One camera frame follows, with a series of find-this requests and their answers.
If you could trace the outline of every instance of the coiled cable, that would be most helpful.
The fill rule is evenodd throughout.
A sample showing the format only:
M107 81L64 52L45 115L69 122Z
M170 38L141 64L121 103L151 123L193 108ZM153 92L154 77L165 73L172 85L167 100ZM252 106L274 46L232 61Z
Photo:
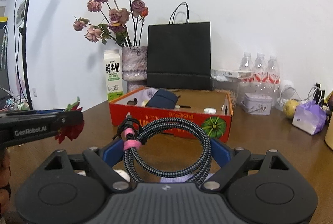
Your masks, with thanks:
M140 178L140 176L137 174L135 170L134 159L144 170L156 176L174 178L174 177L181 177L184 175L188 175L196 171L196 173L193 176L191 176L186 182L196 182L198 185L204 182L204 180L208 176L211 166L211 145L209 137L201 129L201 127L186 119L168 117L152 121L151 123L148 123L142 128L139 126L139 128L141 131L139 131L139 134L136 135L135 139L143 144L145 143L145 141L147 141L154 135L166 131L168 129L176 128L176 129L186 130L189 133L193 134L199 140L199 142L203 146L203 152L199 157L199 159L188 168L178 171L168 172L149 166L139 156L135 147L127 149L124 151L124 166L126 172L134 182L143 182L143 180Z

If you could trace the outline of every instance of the pink cable tie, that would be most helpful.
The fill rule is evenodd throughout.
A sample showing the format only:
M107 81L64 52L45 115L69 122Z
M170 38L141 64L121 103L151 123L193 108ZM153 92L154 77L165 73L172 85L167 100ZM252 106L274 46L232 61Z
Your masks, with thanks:
M133 134L134 135L134 131L133 129L131 128L126 128L125 131L124 131L124 134L125 134L125 137L127 136L127 134ZM130 140L127 140L125 143L124 143L124 151L132 148L132 147L135 147L137 150L141 147L141 142L139 142L138 140L135 140L135 139L130 139Z

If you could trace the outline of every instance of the ribbed gray panel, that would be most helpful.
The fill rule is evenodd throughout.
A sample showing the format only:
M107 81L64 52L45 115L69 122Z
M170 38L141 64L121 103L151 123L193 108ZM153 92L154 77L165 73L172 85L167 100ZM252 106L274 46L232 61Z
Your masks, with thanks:
M127 194L113 195L87 224L246 224L234 216L217 194L193 183L139 183Z

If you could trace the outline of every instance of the beige cylinder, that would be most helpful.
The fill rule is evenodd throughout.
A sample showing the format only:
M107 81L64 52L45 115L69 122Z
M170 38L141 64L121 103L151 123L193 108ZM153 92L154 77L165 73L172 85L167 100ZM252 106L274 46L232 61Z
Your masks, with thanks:
M333 150L333 121L330 121L330 124L328 126L328 130L325 136L325 142L328 147L330 147Z

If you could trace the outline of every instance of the vase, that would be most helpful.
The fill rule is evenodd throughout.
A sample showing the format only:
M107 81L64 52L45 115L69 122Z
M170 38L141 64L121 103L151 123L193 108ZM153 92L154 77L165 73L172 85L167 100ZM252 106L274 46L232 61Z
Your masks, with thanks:
M123 80L127 81L127 92L146 85L147 47L123 47Z

